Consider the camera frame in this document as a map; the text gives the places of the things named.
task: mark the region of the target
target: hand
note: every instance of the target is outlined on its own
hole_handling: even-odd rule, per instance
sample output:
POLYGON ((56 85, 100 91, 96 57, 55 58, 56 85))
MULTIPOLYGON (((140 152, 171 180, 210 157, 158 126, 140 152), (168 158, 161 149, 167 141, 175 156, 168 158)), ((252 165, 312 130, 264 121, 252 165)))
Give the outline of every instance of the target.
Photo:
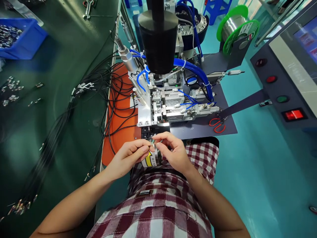
POLYGON ((187 156, 183 142, 173 136, 173 134, 164 132, 153 136, 152 139, 155 140, 155 145, 158 150, 161 151, 171 166, 178 172, 185 175, 185 173, 193 166, 187 156))
POLYGON ((136 163, 149 155, 149 150, 154 152, 153 146, 150 147, 150 145, 151 143, 145 139, 124 143, 104 170, 105 174, 110 176, 111 180, 123 177, 136 163))

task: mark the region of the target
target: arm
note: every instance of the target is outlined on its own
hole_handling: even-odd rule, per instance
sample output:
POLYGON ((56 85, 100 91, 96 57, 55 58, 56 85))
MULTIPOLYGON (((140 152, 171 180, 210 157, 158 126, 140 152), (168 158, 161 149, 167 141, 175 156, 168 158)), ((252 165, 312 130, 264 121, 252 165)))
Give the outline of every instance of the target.
POLYGON ((150 144, 144 139, 124 143, 106 169, 57 204, 31 237, 66 237, 82 223, 112 182, 149 154, 150 144))
POLYGON ((216 238, 250 237, 233 206, 196 170, 188 159, 183 142, 169 132, 157 134, 153 136, 153 139, 171 166, 186 177, 199 204, 215 229, 216 238))

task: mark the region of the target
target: screen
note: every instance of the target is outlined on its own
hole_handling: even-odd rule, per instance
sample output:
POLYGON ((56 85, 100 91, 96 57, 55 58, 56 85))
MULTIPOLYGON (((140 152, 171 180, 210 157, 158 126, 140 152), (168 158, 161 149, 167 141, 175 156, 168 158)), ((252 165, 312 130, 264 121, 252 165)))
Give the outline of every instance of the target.
POLYGON ((300 27, 300 30, 294 36, 317 64, 317 17, 304 26, 297 22, 295 24, 300 27))

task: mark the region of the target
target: red switch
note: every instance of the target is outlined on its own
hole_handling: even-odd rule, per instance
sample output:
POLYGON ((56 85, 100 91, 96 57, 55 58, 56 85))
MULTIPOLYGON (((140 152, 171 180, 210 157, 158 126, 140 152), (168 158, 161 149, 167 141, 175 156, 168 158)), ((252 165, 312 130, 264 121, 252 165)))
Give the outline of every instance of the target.
POLYGON ((298 120, 301 118, 304 118, 303 114, 299 110, 294 110, 294 111, 289 111, 285 112, 285 116, 287 117, 288 120, 298 120))
POLYGON ((266 82, 267 82, 267 83, 274 83, 276 80, 277 80, 277 77, 276 77, 276 76, 269 76, 269 77, 266 79, 266 82))

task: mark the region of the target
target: green button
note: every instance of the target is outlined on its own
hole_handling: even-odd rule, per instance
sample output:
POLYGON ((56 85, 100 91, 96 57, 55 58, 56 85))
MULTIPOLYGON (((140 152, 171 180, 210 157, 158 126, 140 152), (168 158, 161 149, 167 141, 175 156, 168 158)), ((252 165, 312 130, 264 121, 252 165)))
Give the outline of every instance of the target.
POLYGON ((277 99, 276 99, 278 102, 282 103, 282 102, 287 102, 288 101, 288 97, 286 96, 279 96, 277 99))

